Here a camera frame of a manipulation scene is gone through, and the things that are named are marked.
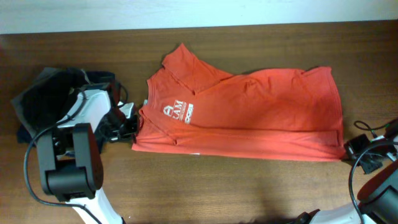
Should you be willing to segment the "orange t-shirt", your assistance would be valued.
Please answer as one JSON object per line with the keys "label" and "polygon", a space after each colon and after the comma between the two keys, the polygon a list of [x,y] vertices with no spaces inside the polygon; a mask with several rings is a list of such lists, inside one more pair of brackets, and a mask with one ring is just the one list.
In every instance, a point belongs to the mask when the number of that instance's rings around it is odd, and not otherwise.
{"label": "orange t-shirt", "polygon": [[233,75],[181,45],[147,85],[134,151],[290,161],[345,156],[330,67]]}

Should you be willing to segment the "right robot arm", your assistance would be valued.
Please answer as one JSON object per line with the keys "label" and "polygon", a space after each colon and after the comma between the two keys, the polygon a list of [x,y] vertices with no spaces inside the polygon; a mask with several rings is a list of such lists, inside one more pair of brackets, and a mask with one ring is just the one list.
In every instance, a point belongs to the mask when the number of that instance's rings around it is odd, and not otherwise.
{"label": "right robot arm", "polygon": [[[362,134],[344,145],[351,164],[348,177],[351,203],[334,210],[303,212],[292,220],[293,224],[397,223],[397,120],[376,128],[363,121],[355,121],[354,126],[369,131],[373,138]],[[361,167],[365,174],[370,174],[382,167],[384,159],[392,163],[368,180],[355,195],[356,168]]]}

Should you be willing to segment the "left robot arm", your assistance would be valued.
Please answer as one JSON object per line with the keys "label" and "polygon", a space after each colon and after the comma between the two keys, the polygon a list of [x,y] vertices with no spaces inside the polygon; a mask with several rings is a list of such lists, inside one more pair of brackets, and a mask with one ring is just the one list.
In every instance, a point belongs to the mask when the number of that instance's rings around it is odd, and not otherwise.
{"label": "left robot arm", "polygon": [[82,86],[70,111],[32,140],[43,191],[85,223],[124,223],[103,190],[99,145],[136,140],[136,109],[120,98],[124,90],[117,81]]}

